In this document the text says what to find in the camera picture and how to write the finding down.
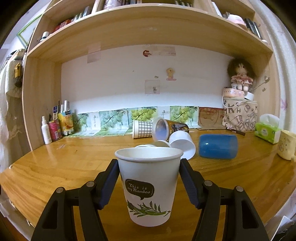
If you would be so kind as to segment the yellow orange carton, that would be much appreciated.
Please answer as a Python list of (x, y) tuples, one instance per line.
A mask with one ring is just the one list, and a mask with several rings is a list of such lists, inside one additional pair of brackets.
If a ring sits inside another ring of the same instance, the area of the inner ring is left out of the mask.
[(58, 113), (58, 120), (63, 136), (68, 136), (74, 133), (74, 124), (71, 111)]

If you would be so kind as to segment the cream ceramic mug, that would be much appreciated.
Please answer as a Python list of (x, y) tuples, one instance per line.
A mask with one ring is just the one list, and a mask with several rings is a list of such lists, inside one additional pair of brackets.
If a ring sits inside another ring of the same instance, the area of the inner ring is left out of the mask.
[(295, 133), (281, 130), (277, 154), (285, 160), (295, 162)]

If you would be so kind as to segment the white spray bottle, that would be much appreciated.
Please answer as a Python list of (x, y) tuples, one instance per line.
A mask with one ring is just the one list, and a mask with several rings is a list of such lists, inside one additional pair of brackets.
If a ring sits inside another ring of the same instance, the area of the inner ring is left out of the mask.
[(46, 145), (48, 145), (48, 144), (50, 144), (52, 142), (52, 139), (51, 139), (49, 126), (48, 126), (48, 123), (46, 121), (45, 116), (42, 116), (42, 126), (41, 126), (41, 128), (42, 128), (44, 143)]

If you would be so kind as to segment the checkered paper cup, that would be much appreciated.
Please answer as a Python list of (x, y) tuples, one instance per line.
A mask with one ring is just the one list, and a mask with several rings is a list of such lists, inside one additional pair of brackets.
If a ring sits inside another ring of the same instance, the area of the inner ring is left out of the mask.
[(133, 121), (132, 138), (149, 138), (152, 137), (152, 122)]

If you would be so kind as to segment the blue plastic cup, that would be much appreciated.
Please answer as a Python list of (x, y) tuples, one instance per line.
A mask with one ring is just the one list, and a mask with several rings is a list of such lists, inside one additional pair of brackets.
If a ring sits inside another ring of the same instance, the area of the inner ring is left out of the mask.
[(238, 153), (238, 139), (235, 135), (201, 135), (198, 153), (203, 158), (234, 159)]

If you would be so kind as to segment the brown haired rag doll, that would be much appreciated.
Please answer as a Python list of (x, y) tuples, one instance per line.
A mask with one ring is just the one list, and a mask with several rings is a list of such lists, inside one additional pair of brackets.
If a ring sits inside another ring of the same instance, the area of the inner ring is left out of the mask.
[(234, 58), (230, 60), (227, 73), (230, 77), (231, 87), (247, 93), (256, 77), (251, 64), (245, 59)]

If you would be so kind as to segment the white lace cloth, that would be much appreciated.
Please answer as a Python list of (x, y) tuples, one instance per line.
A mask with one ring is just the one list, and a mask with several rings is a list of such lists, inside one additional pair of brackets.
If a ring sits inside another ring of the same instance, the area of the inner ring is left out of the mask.
[(11, 57), (1, 69), (1, 172), (29, 149), (23, 123), (22, 78), (15, 71), (22, 60)]

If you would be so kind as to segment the green tissue box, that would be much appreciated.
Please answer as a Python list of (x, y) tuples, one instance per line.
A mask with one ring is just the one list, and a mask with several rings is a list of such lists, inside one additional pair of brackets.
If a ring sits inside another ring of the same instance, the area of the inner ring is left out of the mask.
[(263, 114), (255, 124), (255, 135), (271, 144), (276, 144), (280, 138), (280, 119), (273, 114)]

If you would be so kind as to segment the dark patterned cup blue inside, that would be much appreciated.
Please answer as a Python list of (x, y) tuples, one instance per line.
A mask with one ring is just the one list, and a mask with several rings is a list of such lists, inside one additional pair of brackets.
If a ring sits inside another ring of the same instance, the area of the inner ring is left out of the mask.
[(154, 141), (167, 141), (170, 135), (176, 131), (189, 132), (189, 127), (185, 123), (166, 120), (160, 116), (152, 121), (152, 138)]

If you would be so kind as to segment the white bamboo print paper cup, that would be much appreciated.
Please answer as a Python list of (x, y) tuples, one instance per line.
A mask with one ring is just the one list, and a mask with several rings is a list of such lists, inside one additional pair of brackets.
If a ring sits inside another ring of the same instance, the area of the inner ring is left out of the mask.
[(115, 152), (128, 213), (137, 225), (154, 227), (171, 215), (183, 151), (134, 147)]

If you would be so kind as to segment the pink red can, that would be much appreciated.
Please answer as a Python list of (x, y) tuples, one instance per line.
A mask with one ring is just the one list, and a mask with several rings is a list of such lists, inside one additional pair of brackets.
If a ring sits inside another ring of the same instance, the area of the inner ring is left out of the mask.
[(52, 120), (48, 122), (51, 139), (53, 142), (62, 138), (62, 132), (58, 120)]

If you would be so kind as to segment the wooden bookshelf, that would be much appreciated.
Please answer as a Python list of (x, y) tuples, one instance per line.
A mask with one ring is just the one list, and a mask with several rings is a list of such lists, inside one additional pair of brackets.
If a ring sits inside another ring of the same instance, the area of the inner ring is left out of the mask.
[(89, 50), (141, 44), (197, 47), (244, 57), (258, 80), (268, 77), (265, 92), (255, 90), (259, 113), (280, 113), (280, 81), (274, 47), (214, 13), (209, 1), (201, 8), (175, 4), (133, 4), (102, 9), (90, 1), (92, 13), (59, 30), (55, 26), (83, 6), (79, 1), (51, 1), (32, 35), (23, 76), (23, 117), (31, 150), (43, 145), (41, 116), (61, 99), (62, 63)]

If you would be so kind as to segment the letter print fabric bag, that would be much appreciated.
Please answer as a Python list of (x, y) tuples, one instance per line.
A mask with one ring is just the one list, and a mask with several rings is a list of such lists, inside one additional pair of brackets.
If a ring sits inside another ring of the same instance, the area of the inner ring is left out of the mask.
[(239, 98), (223, 98), (224, 117), (222, 125), (241, 132), (255, 130), (258, 104)]

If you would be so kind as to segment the plain white paper cup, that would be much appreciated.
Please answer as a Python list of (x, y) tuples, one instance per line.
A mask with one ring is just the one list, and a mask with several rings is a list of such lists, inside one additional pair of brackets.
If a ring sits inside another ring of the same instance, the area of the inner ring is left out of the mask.
[(185, 131), (176, 131), (169, 137), (169, 144), (172, 148), (183, 151), (182, 159), (190, 160), (196, 154), (196, 146), (191, 136)]

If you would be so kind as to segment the black pen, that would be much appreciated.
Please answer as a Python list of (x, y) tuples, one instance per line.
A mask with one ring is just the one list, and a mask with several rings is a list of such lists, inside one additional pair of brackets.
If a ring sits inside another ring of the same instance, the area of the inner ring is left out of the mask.
[(233, 128), (226, 128), (227, 131), (230, 131), (230, 132), (233, 132), (233, 133), (237, 133), (239, 135), (242, 135), (242, 136), (245, 136), (246, 133), (242, 132), (242, 131), (238, 131), (238, 130), (235, 130)]

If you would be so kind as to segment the brown sleeve paper cup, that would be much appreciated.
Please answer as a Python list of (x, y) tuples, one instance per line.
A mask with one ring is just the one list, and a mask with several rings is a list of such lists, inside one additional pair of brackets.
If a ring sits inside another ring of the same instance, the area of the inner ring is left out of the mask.
[(149, 143), (149, 144), (141, 144), (136, 146), (136, 148), (144, 148), (144, 147), (166, 147), (166, 148), (170, 148), (170, 144), (167, 141), (164, 140), (158, 140), (155, 141), (153, 143)]

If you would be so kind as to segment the pink round box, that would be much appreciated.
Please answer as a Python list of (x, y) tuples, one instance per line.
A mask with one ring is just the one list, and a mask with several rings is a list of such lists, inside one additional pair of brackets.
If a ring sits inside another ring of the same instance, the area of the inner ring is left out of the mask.
[(224, 88), (223, 97), (244, 99), (245, 93), (244, 91), (233, 89), (233, 88)]

